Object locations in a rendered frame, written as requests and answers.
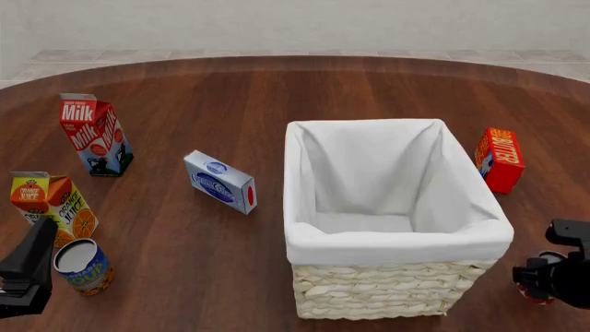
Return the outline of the white wicker basket cloth liner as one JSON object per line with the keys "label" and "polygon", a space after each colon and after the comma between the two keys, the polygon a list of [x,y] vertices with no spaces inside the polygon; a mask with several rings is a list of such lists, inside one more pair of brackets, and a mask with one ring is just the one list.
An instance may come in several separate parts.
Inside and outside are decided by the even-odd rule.
{"label": "white wicker basket cloth liner", "polygon": [[291,122],[283,222],[303,319],[446,314],[513,240],[438,119]]}

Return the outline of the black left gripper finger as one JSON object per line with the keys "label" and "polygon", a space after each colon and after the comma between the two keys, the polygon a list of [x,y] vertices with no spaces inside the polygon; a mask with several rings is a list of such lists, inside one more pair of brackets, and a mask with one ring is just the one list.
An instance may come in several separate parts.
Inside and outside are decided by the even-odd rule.
{"label": "black left gripper finger", "polygon": [[49,278],[57,224],[49,217],[38,220],[21,243],[0,261],[2,278]]}

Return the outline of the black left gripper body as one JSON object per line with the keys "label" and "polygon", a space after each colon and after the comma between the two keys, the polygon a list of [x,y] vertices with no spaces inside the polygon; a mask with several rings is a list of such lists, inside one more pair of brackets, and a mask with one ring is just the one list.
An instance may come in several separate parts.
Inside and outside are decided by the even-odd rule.
{"label": "black left gripper body", "polygon": [[8,276],[1,273],[0,318],[41,314],[52,295],[50,272],[37,277]]}

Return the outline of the blue white cream cheese box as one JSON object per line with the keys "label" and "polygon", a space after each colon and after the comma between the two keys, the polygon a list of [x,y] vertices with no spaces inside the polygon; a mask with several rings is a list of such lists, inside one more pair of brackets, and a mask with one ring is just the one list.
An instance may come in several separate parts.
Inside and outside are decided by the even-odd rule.
{"label": "blue white cream cheese box", "polygon": [[253,176],[231,168],[201,151],[183,158],[193,187],[248,215],[256,206]]}

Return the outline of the red white milk carton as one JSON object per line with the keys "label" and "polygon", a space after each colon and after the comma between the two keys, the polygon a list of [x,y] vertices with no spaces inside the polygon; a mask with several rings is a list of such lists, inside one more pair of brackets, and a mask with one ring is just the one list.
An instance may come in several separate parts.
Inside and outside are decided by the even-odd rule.
{"label": "red white milk carton", "polygon": [[62,93],[59,123],[92,176],[122,176],[132,162],[124,130],[110,103],[92,94]]}

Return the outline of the blue soup can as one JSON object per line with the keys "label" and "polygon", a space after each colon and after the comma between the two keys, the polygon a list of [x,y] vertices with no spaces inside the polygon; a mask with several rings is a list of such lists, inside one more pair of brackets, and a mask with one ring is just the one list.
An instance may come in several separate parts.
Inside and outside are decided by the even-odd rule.
{"label": "blue soup can", "polygon": [[113,282],[114,269],[90,238],[74,240],[53,258],[53,268],[82,296],[98,295]]}

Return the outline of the orange juice carton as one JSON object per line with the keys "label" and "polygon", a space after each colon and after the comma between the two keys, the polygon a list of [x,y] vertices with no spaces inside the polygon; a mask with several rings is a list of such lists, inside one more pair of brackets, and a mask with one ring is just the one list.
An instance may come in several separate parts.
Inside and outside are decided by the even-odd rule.
{"label": "orange juice carton", "polygon": [[99,221],[68,176],[12,172],[10,202],[30,224],[49,218],[57,225],[53,245],[89,238]]}

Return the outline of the red butter box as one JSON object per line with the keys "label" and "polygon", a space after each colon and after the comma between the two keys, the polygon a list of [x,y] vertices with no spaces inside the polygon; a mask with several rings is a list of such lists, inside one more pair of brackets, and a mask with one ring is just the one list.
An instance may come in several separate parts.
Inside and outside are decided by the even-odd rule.
{"label": "red butter box", "polygon": [[505,129],[485,129],[474,157],[476,168],[494,193],[511,193],[525,170],[516,135]]}

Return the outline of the red tomato sauce can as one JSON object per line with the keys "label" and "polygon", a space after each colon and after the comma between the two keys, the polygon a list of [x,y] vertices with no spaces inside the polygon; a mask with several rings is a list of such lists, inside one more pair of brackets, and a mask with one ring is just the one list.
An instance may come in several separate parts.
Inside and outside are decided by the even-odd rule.
{"label": "red tomato sauce can", "polygon": [[[538,256],[526,259],[525,267],[542,267],[544,265],[560,262],[566,258],[567,256],[564,254],[560,254],[555,251],[543,251],[538,254]],[[542,290],[537,290],[534,287],[525,286],[521,283],[515,283],[515,285],[520,294],[530,302],[537,303],[539,305],[548,305],[556,301],[556,298]]]}

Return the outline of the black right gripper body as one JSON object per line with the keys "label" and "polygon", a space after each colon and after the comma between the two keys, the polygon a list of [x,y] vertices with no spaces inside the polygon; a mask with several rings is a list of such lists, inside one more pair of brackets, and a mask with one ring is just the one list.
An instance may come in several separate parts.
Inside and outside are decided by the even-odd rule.
{"label": "black right gripper body", "polygon": [[590,260],[570,255],[542,267],[513,267],[512,278],[574,308],[590,309]]}

